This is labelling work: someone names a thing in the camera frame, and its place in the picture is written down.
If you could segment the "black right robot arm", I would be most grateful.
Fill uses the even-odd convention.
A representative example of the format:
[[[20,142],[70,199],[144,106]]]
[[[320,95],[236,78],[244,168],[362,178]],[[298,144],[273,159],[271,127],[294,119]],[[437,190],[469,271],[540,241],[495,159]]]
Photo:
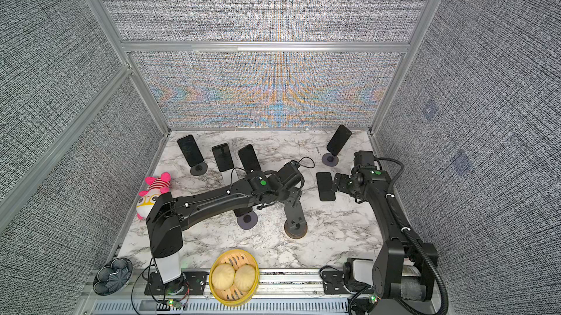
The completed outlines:
[[[360,203],[368,203],[384,239],[374,260],[350,257],[344,263],[344,284],[354,293],[352,300],[371,291],[381,299],[396,300],[411,314],[422,312],[407,304],[428,301],[437,287],[441,305],[437,314],[447,314],[449,297],[438,271],[438,252],[424,243],[411,227],[397,201],[394,184],[401,170],[391,177],[387,171],[357,166],[351,175],[337,173],[333,191],[345,193]]]

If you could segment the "wooden base stand front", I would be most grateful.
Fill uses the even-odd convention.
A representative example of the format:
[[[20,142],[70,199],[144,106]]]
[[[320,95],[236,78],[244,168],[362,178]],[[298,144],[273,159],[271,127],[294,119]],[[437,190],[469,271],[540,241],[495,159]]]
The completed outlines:
[[[291,239],[301,239],[308,232],[308,225],[300,202],[301,196],[301,189],[294,188],[289,191],[289,196],[284,201],[286,215],[284,230]]]

